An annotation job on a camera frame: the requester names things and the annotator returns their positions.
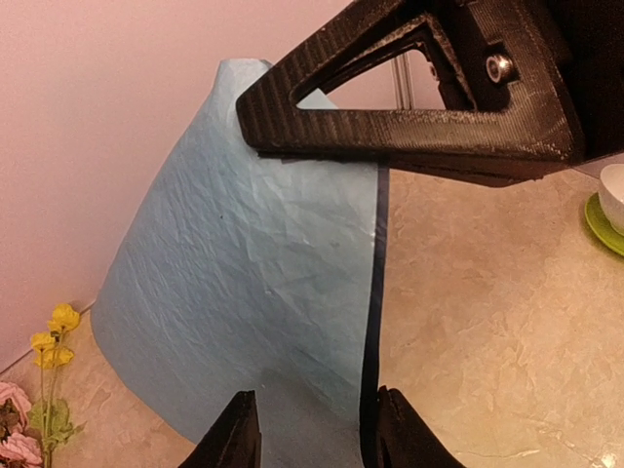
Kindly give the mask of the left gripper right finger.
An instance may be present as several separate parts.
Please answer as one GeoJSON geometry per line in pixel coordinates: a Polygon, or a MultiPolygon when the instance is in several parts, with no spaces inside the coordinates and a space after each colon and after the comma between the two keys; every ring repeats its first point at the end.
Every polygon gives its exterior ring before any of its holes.
{"type": "Polygon", "coordinates": [[[378,391],[377,466],[463,468],[398,389],[378,391]]]}

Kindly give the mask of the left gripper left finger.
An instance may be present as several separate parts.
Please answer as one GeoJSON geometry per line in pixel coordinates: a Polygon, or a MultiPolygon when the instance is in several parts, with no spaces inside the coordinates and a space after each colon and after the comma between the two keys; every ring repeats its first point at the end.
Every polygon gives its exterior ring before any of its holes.
{"type": "Polygon", "coordinates": [[[255,391],[239,391],[179,468],[258,468],[261,439],[255,391]]]}

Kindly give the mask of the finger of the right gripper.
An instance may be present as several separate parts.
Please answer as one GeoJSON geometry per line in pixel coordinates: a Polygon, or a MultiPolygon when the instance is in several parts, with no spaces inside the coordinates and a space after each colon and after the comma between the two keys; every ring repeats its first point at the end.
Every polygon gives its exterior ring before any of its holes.
{"type": "Polygon", "coordinates": [[[585,138],[536,1],[354,1],[237,100],[245,142],[266,157],[377,162],[508,186],[579,162],[585,138]],[[440,109],[307,109],[364,72],[417,51],[440,109]]]}

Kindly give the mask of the blue wrapping paper sheet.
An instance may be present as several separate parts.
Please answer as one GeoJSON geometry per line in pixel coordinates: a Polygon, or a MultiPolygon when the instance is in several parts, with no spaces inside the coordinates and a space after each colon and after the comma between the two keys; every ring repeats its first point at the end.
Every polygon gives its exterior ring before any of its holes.
{"type": "Polygon", "coordinates": [[[188,440],[252,390],[264,466],[359,467],[389,173],[260,158],[235,103],[269,67],[220,64],[116,254],[92,330],[123,383],[188,440]]]}

